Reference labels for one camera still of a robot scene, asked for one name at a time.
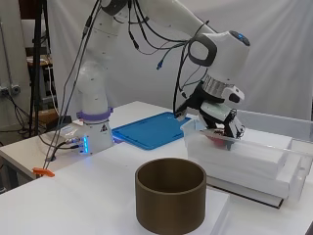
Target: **cable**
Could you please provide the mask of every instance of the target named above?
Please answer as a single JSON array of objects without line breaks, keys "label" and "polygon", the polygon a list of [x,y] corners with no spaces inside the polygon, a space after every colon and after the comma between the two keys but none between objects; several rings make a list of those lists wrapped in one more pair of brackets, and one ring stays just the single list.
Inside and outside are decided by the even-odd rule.
[{"label": "cable", "polygon": [[124,22],[119,21],[116,17],[113,17],[113,19],[114,19],[117,23],[119,23],[119,24],[125,24]]},{"label": "cable", "polygon": [[[55,134],[54,134],[54,136],[53,136],[53,139],[52,139],[52,141],[51,141],[51,144],[49,145],[49,149],[48,149],[47,154],[46,154],[46,159],[45,159],[43,168],[47,168],[46,163],[47,163],[47,160],[48,160],[48,156],[49,156],[49,154],[50,154],[51,148],[53,147],[53,143],[54,143],[56,137],[57,137],[57,140],[56,140],[56,145],[55,145],[55,147],[57,147],[57,143],[58,143],[58,141],[59,141],[59,137],[60,137],[60,133],[61,133],[60,127],[61,127],[61,124],[64,122],[65,116],[66,116],[67,111],[68,111],[69,103],[70,103],[70,101],[71,101],[73,92],[74,92],[75,87],[76,87],[76,83],[77,83],[77,79],[78,79],[78,76],[79,76],[80,67],[81,67],[81,64],[82,64],[82,59],[83,59],[83,57],[84,57],[84,54],[85,54],[85,51],[86,51],[86,48],[87,48],[87,45],[88,45],[88,42],[89,42],[89,38],[90,38],[90,36],[91,36],[91,32],[92,32],[93,25],[94,25],[94,23],[95,23],[95,21],[96,21],[96,19],[97,19],[97,16],[98,16],[98,14],[99,14],[99,12],[100,12],[100,10],[101,10],[101,5],[98,4],[98,2],[96,2],[96,5],[97,5],[97,6],[99,5],[99,6],[98,6],[97,13],[96,13],[94,19],[92,20],[92,22],[90,23],[90,26],[88,27],[89,29],[86,30],[86,26],[85,26],[84,31],[83,31],[83,36],[82,36],[81,45],[82,45],[83,39],[84,39],[84,37],[85,37],[86,35],[87,35],[87,38],[86,38],[86,40],[85,40],[85,44],[84,44],[84,47],[83,47],[83,50],[82,50],[82,54],[81,54],[81,57],[80,57],[80,61],[79,61],[79,65],[78,65],[78,69],[77,69],[77,73],[76,73],[76,78],[75,78],[74,84],[73,84],[72,89],[71,89],[71,93],[70,93],[69,98],[68,98],[68,101],[67,101],[67,106],[66,106],[66,109],[65,109],[65,113],[62,115],[63,109],[64,109],[64,104],[65,104],[66,86],[67,86],[67,83],[68,83],[68,81],[69,81],[69,79],[70,79],[70,76],[67,78],[67,82],[66,82],[66,84],[65,84],[65,86],[64,86],[64,96],[63,96],[63,101],[62,101],[62,107],[61,107],[61,110],[60,110],[60,117],[59,117],[59,120],[58,120],[57,129],[56,129],[56,131],[55,131]],[[89,20],[90,20],[90,19],[92,19],[92,16],[88,18],[86,25],[89,24],[89,22],[90,22]],[[77,53],[77,57],[76,57],[75,61],[78,60],[79,54],[80,54],[80,50],[79,50],[78,53]]]},{"label": "cable", "polygon": [[145,25],[149,28],[149,30],[150,30],[152,33],[154,33],[156,36],[158,36],[159,38],[161,38],[161,39],[163,39],[163,40],[165,40],[165,41],[170,41],[170,42],[186,42],[186,40],[173,40],[173,39],[169,39],[169,38],[166,38],[166,37],[164,37],[164,36],[158,34],[153,28],[151,28],[151,26],[150,26],[150,25],[148,24],[148,22],[146,21],[145,16],[144,16],[144,14],[143,14],[143,12],[142,12],[142,10],[141,10],[141,8],[140,8],[140,5],[139,5],[138,0],[134,0],[134,2],[135,2],[135,4],[137,5],[137,8],[138,8],[138,10],[139,10],[139,13],[140,13],[140,15],[141,15],[141,17],[142,17],[142,19],[143,19]]},{"label": "cable", "polygon": [[204,75],[202,76],[201,79],[199,79],[197,81],[190,82],[190,83],[186,83],[186,84],[183,85],[182,88],[184,88],[186,86],[190,86],[190,85],[196,84],[196,83],[199,83],[200,81],[202,81],[205,78],[205,76],[207,75],[207,72],[208,72],[208,69],[205,70],[205,73],[204,73]]},{"label": "cable", "polygon": [[189,41],[185,43],[183,50],[182,50],[182,54],[181,54],[181,58],[180,58],[180,65],[179,65],[179,69],[178,69],[178,73],[177,73],[177,78],[176,78],[176,84],[175,84],[175,91],[174,91],[174,98],[173,98],[173,114],[176,116],[176,100],[177,100],[177,92],[178,92],[178,88],[179,88],[179,80],[180,80],[180,76],[182,73],[182,68],[184,66],[184,62],[185,62],[185,50],[187,45],[189,44]]},{"label": "cable", "polygon": [[0,133],[13,133],[13,132],[19,132],[21,129],[19,130],[0,130]]},{"label": "cable", "polygon": [[56,102],[55,102],[55,99],[54,99],[54,95],[53,95],[53,92],[52,92],[52,77],[51,77],[51,72],[50,72],[51,68],[50,68],[48,62],[46,62],[46,64],[48,66],[48,73],[49,73],[49,90],[50,90],[50,95],[52,97],[53,107],[55,108],[55,111],[56,111],[57,115],[59,116],[59,111],[57,109]]},{"label": "cable", "polygon": [[[50,161],[48,162],[46,168],[49,167],[50,162],[52,162],[52,161],[54,161],[54,160],[56,159],[56,153],[57,153],[57,151],[60,150],[60,149],[63,149],[62,146],[64,146],[65,144],[66,144],[66,142],[62,142],[62,143],[60,143],[59,145],[57,145],[57,147],[54,149],[54,151],[53,151],[53,153],[52,153],[52,155],[51,155],[51,159],[50,159]],[[73,146],[69,147],[68,149],[78,149],[78,148],[79,148],[79,145],[73,145]]]},{"label": "cable", "polygon": [[[160,48],[162,48],[163,46],[165,46],[167,43],[169,43],[169,42],[164,42],[164,43],[160,46]],[[146,56],[151,56],[151,55],[155,54],[156,52],[158,52],[159,50],[160,50],[160,49],[157,48],[157,49],[154,50],[154,52],[152,52],[152,53],[146,53],[146,52],[142,52],[140,49],[138,49],[138,51],[139,51],[141,54],[144,54],[144,55],[146,55]]]},{"label": "cable", "polygon": [[[130,16],[130,8],[131,8],[131,1],[129,1],[129,5],[128,5],[128,8],[129,8],[129,16]],[[141,29],[141,32],[142,32],[142,34],[143,34],[143,37],[144,37],[144,39],[146,40],[146,42],[152,47],[152,48],[155,48],[155,49],[157,49],[157,50],[169,50],[169,49],[172,49],[172,47],[168,47],[168,48],[162,48],[162,47],[156,47],[155,45],[153,45],[150,41],[149,41],[149,39],[148,39],[148,37],[147,37],[147,34],[146,34],[146,32],[145,32],[145,30],[144,30],[144,28],[143,28],[143,25],[142,25],[142,20],[139,18],[139,16],[138,16],[138,12],[137,12],[137,8],[136,8],[136,5],[134,4],[134,10],[135,10],[135,15],[136,15],[136,18],[137,18],[137,21],[138,21],[138,25],[139,25],[139,27],[140,27],[140,29]]]},{"label": "cable", "polygon": [[113,19],[114,19],[117,23],[124,24],[123,22],[120,22],[116,17],[113,17]]},{"label": "cable", "polygon": [[183,84],[182,89],[184,89],[186,83],[196,74],[197,71],[199,71],[200,68],[201,68],[201,66],[198,66],[198,68],[188,77],[188,79]]},{"label": "cable", "polygon": [[[9,101],[11,101],[12,104],[14,105],[17,120],[18,120],[19,124],[21,125],[21,127],[23,127],[24,126],[24,122],[23,122],[22,115],[21,115],[20,112],[22,112],[22,114],[25,115],[27,118],[29,118],[29,114],[26,111],[24,111],[20,106],[17,105],[17,103],[14,101],[13,97],[10,94],[8,94],[8,96],[6,96],[6,98]],[[42,129],[46,129],[46,127],[44,127],[41,124],[39,124],[39,127],[42,128]]]},{"label": "cable", "polygon": [[[39,137],[39,139],[41,140],[41,142],[42,142],[43,144],[45,144],[45,145],[47,145],[47,146],[50,146],[49,143],[47,143],[46,141],[43,140],[43,138],[41,137],[41,135],[38,135],[38,137]],[[59,149],[62,149],[62,150],[69,150],[69,149],[71,149],[71,147],[69,147],[69,148],[59,148]]]}]

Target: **white wall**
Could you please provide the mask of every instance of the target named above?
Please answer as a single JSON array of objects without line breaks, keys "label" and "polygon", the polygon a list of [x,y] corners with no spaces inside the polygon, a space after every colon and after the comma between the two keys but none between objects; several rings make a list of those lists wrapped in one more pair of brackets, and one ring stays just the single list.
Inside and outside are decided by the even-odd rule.
[{"label": "white wall", "polygon": [[[0,0],[0,18],[3,22],[5,41],[9,56],[9,63],[13,81],[18,84],[22,92],[15,98],[16,103],[28,112],[29,110],[29,75],[26,54],[23,46],[22,24],[19,0]],[[0,81],[2,86],[9,87],[8,73],[4,56],[2,40],[0,38]],[[0,127],[17,123],[11,102],[0,100]]]}]

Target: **cylindrical container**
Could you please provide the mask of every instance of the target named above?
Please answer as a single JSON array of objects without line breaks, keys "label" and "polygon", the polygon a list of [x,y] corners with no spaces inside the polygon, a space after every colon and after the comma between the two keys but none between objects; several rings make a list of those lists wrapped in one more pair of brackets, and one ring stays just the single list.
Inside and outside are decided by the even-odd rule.
[{"label": "cylindrical container", "polygon": [[136,215],[156,234],[186,234],[205,217],[206,173],[181,159],[148,162],[136,171]]}]

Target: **wall outlet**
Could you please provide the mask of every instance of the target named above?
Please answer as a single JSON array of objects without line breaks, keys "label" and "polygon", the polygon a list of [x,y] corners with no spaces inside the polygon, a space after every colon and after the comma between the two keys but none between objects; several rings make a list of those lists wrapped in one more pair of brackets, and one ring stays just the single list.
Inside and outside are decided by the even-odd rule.
[{"label": "wall outlet", "polygon": [[11,85],[11,94],[17,96],[21,93],[21,88],[19,85]]},{"label": "wall outlet", "polygon": [[0,98],[9,96],[9,89],[7,87],[0,86]]}]

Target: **black cable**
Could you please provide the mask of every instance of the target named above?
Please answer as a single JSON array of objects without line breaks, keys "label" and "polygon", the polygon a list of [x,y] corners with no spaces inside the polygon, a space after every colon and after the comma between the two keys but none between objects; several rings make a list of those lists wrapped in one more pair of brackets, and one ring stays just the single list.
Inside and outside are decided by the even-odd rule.
[{"label": "black cable", "polygon": [[140,13],[140,15],[141,15],[141,17],[142,17],[142,19],[143,19],[145,25],[149,28],[149,30],[150,30],[152,33],[154,33],[156,36],[158,36],[159,38],[161,38],[161,39],[163,39],[163,40],[165,40],[165,41],[170,41],[170,42],[186,42],[186,40],[173,40],[173,39],[169,39],[169,38],[166,38],[166,37],[164,37],[164,36],[158,34],[153,28],[151,28],[151,26],[150,26],[150,25],[148,24],[148,22],[146,21],[145,16],[144,16],[144,14],[143,14],[143,12],[142,12],[142,10],[141,10],[141,8],[140,8],[140,5],[139,5],[138,0],[134,0],[134,2],[135,2],[136,6],[137,6],[137,8],[138,8],[138,10],[139,10],[139,13]]},{"label": "black cable", "polygon": [[0,133],[14,133],[14,132],[19,132],[21,129],[19,130],[0,130]]},{"label": "black cable", "polygon": [[[43,138],[41,137],[41,135],[38,135],[38,137],[39,137],[39,139],[41,140],[41,142],[42,142],[43,144],[45,144],[45,145],[47,145],[47,146],[50,146],[49,143],[47,143],[46,141],[43,140]],[[68,149],[71,149],[71,147],[69,147],[69,148],[60,148],[60,149],[62,149],[62,150],[68,150]]]},{"label": "black cable", "polygon": [[45,19],[45,26],[46,26],[46,38],[45,40],[48,40],[48,47],[49,49],[47,51],[51,51],[51,42],[50,42],[50,30],[49,30],[49,17],[48,17],[48,7],[47,7],[47,0],[44,0],[42,3],[43,7],[43,16]]},{"label": "black cable", "polygon": [[80,57],[80,61],[79,61],[79,65],[78,65],[78,69],[77,69],[77,73],[76,73],[76,78],[75,78],[74,84],[73,84],[73,86],[72,86],[70,96],[69,96],[68,101],[67,101],[67,106],[66,106],[66,109],[65,109],[65,113],[64,113],[64,115],[62,116],[62,111],[63,111],[63,109],[64,109],[64,104],[65,104],[66,86],[67,86],[67,83],[68,83],[68,81],[69,81],[69,79],[70,79],[70,76],[71,76],[71,74],[72,74],[72,71],[73,71],[73,69],[74,69],[74,67],[75,67],[76,61],[78,60],[80,50],[79,50],[79,52],[77,53],[77,57],[76,57],[76,59],[75,59],[75,63],[74,63],[74,65],[73,65],[73,67],[72,67],[71,73],[70,73],[69,77],[67,78],[67,82],[66,82],[66,84],[65,84],[65,86],[64,86],[64,97],[63,97],[64,99],[63,99],[63,101],[62,101],[62,107],[61,107],[61,111],[60,111],[60,117],[59,117],[59,119],[58,119],[57,129],[56,129],[56,131],[55,131],[55,134],[54,134],[54,136],[53,136],[53,139],[52,139],[51,144],[50,144],[50,146],[49,146],[49,149],[48,149],[48,151],[47,151],[46,159],[45,159],[45,163],[44,163],[44,165],[43,165],[43,168],[47,168],[47,167],[46,167],[46,163],[47,163],[47,160],[48,160],[48,156],[49,156],[49,154],[50,154],[50,150],[51,150],[51,148],[53,147],[53,143],[54,143],[54,141],[55,141],[55,138],[57,137],[56,145],[57,145],[57,143],[58,143],[58,141],[59,141],[59,137],[60,137],[60,133],[61,133],[61,124],[64,122],[65,116],[67,115],[69,103],[70,103],[70,101],[71,101],[71,97],[72,97],[72,94],[73,94],[73,92],[74,92],[74,90],[75,90],[76,83],[77,83],[77,79],[78,79],[78,76],[79,76],[79,71],[80,71],[80,67],[81,67],[81,64],[82,64],[82,59],[83,59],[83,57],[84,57],[84,54],[85,54],[85,51],[86,51],[86,48],[87,48],[87,45],[88,45],[88,42],[89,42],[89,39],[90,39],[90,36],[91,36],[91,32],[92,32],[93,25],[94,25],[94,23],[95,23],[95,21],[96,21],[96,19],[97,19],[97,16],[98,16],[98,13],[100,12],[100,10],[101,10],[101,5],[98,6],[98,10],[97,10],[96,16],[94,17],[93,21],[90,23],[90,26],[88,27],[88,30],[87,30],[87,31],[85,30],[85,29],[86,29],[86,26],[85,26],[85,29],[84,29],[84,31],[83,31],[83,36],[82,36],[81,45],[82,45],[83,39],[84,39],[84,37],[85,37],[86,35],[87,35],[87,38],[86,38],[86,40],[85,40],[85,44],[84,44],[84,47],[83,47],[83,51],[82,51],[82,54],[81,54],[81,57]]},{"label": "black cable", "polygon": [[[167,43],[169,43],[169,42],[164,42],[164,43],[160,46],[160,48],[162,48],[163,46],[165,46]],[[146,56],[151,56],[151,55],[155,54],[156,52],[158,52],[159,50],[160,50],[160,49],[157,48],[157,49],[155,49],[154,52],[152,52],[152,53],[146,53],[146,52],[142,52],[140,49],[138,49],[138,51],[139,51],[141,54],[144,54],[144,55],[146,55]]]},{"label": "black cable", "polygon": [[153,44],[149,41],[149,39],[148,39],[148,37],[147,37],[147,34],[146,34],[146,32],[145,32],[145,30],[144,30],[144,28],[143,28],[143,25],[141,24],[141,21],[142,21],[142,20],[141,20],[141,19],[139,18],[139,16],[138,16],[137,7],[135,6],[135,4],[134,4],[134,10],[135,10],[135,15],[136,15],[136,18],[137,18],[137,21],[138,21],[138,25],[139,25],[139,27],[140,27],[140,29],[141,29],[141,32],[142,32],[143,37],[144,37],[144,39],[146,40],[146,42],[147,42],[152,48],[155,48],[156,51],[158,51],[158,50],[171,50],[172,47],[167,47],[167,48],[163,48],[162,46],[161,46],[161,47],[156,47],[155,45],[153,45]]},{"label": "black cable", "polygon": [[[25,115],[27,118],[29,118],[29,114],[23,110],[19,105],[17,105],[17,103],[14,101],[13,97],[9,94],[7,97],[6,97],[9,101],[11,101],[11,103],[14,105],[15,107],[15,113],[16,113],[16,118],[19,122],[19,124],[21,126],[24,126],[24,122],[23,122],[23,119],[22,119],[22,115],[20,113],[20,111],[22,112],[23,115]],[[43,125],[39,124],[39,127],[42,128],[42,129],[46,129],[46,127],[44,127]]]},{"label": "black cable", "polygon": [[[49,167],[50,162],[52,162],[52,161],[54,161],[56,159],[57,151],[60,150],[60,149],[64,149],[64,148],[62,148],[62,146],[64,146],[65,144],[66,144],[66,142],[62,142],[54,149],[54,151],[53,151],[53,153],[51,155],[51,159],[50,159],[50,161],[48,161],[48,164],[47,164],[46,168]],[[69,147],[67,149],[72,149],[73,150],[73,149],[78,149],[78,148],[79,148],[79,145],[73,145],[73,146],[71,146],[71,147]]]},{"label": "black cable", "polygon": [[119,21],[116,17],[113,17],[113,19],[114,19],[117,23],[124,24],[123,22]]},{"label": "black cable", "polygon": [[202,80],[205,78],[207,72],[208,72],[208,69],[205,70],[204,75],[202,76],[201,79],[199,79],[199,80],[197,80],[197,81],[193,81],[193,82],[187,83],[186,85],[183,86],[183,88],[186,87],[186,86],[190,86],[190,85],[199,83],[200,81],[202,81]]},{"label": "black cable", "polygon": [[119,21],[116,17],[113,17],[113,19],[114,19],[117,23],[119,23],[119,24],[125,24],[124,22]]},{"label": "black cable", "polygon": [[184,87],[186,86],[187,82],[197,73],[197,71],[199,71],[200,68],[201,68],[201,66],[198,66],[198,68],[188,77],[188,79],[183,84],[182,89],[184,89]]},{"label": "black cable", "polygon": [[184,47],[183,47],[183,50],[182,50],[182,54],[181,54],[181,58],[180,58],[180,65],[179,65],[179,69],[178,69],[178,73],[177,73],[177,78],[176,78],[176,84],[175,84],[175,91],[174,91],[174,98],[173,98],[173,114],[175,115],[176,117],[176,100],[177,100],[177,92],[178,92],[178,89],[179,89],[179,80],[180,80],[180,76],[181,76],[181,73],[182,73],[182,68],[184,66],[184,62],[186,61],[185,60],[185,50],[186,50],[186,47],[188,45],[189,41],[185,43]]},{"label": "black cable", "polygon": [[49,163],[52,162],[52,161],[54,161],[54,160],[56,159],[56,153],[57,153],[57,151],[58,151],[62,146],[64,146],[65,144],[66,144],[66,142],[62,142],[62,143],[58,144],[57,147],[53,150],[52,155],[51,155],[51,158],[50,158],[50,161],[48,161],[47,168],[48,168],[48,166],[49,166]]}]

